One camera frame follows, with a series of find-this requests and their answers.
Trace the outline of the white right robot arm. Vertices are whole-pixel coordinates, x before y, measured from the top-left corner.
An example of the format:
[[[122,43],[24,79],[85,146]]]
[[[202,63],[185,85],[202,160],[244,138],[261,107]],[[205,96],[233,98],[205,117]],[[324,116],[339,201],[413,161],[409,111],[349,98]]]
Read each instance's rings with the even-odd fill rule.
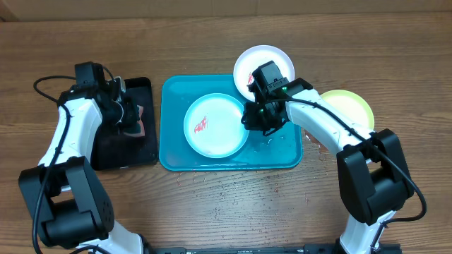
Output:
[[[255,80],[246,89],[254,95],[242,117],[247,130],[270,135],[291,122],[336,156],[349,218],[333,253],[401,253],[400,246],[379,242],[387,223],[415,192],[398,136],[350,120],[301,78]]]

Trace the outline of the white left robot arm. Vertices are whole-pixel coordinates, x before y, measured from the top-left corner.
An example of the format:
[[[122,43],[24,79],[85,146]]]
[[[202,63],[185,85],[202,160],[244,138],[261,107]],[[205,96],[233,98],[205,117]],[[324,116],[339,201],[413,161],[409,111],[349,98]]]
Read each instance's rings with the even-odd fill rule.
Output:
[[[114,218],[111,200],[90,165],[102,113],[93,99],[59,104],[59,122],[48,151],[18,184],[32,217],[32,244],[79,253],[152,253],[146,239]]]

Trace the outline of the light blue plate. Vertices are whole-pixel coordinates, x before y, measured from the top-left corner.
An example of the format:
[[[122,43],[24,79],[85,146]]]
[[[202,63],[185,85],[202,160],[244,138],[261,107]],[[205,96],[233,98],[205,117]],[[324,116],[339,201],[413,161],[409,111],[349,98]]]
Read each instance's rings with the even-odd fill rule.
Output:
[[[231,95],[210,93],[187,109],[183,130],[188,144],[200,155],[222,159],[238,152],[249,137],[242,123],[244,105]]]

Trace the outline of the green orange sponge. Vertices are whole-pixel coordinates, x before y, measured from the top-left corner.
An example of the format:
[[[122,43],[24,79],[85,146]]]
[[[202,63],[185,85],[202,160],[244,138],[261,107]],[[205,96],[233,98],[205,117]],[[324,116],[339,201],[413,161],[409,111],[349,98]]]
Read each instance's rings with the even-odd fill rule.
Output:
[[[124,135],[133,137],[133,138],[141,138],[145,136],[145,128],[142,121],[142,115],[143,115],[143,107],[141,105],[138,105],[138,120],[136,122],[136,125],[132,128],[125,128],[123,133]]]

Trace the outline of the yellow plate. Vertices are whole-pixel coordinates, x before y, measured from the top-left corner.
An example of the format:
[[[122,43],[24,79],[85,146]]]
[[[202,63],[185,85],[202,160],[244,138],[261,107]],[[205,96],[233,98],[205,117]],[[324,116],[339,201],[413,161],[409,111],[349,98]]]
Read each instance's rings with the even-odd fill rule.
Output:
[[[349,119],[369,129],[374,129],[374,114],[368,103],[348,90],[330,90],[321,98]]]

